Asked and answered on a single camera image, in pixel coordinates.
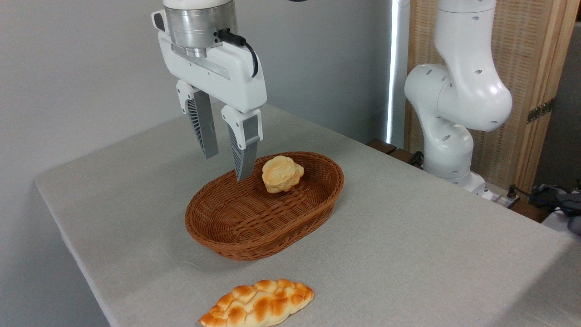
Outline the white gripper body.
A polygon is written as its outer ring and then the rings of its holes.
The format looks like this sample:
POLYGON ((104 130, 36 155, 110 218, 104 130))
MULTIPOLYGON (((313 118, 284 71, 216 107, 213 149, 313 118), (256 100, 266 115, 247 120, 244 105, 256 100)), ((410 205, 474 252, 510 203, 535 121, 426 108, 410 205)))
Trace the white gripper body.
POLYGON ((187 56, 185 49, 172 43, 163 10, 152 13, 158 31, 162 57, 172 75, 204 91, 240 112, 251 112, 267 101, 262 70, 254 71, 251 52, 247 48, 222 43, 208 48, 205 58, 187 56))

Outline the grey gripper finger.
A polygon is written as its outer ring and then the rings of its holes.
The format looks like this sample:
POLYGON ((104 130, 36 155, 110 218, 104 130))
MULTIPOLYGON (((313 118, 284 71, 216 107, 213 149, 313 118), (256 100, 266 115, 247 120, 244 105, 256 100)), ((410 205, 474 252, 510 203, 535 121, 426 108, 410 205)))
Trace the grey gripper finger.
POLYGON ((218 154, 218 145, 210 96, 183 80, 177 81, 176 89, 182 112, 189 117, 205 157, 213 157, 218 154))
POLYGON ((226 105, 221 114, 228 126, 236 178, 241 181, 249 177, 255 167, 258 142, 263 139, 261 112, 256 109, 245 114, 226 105))

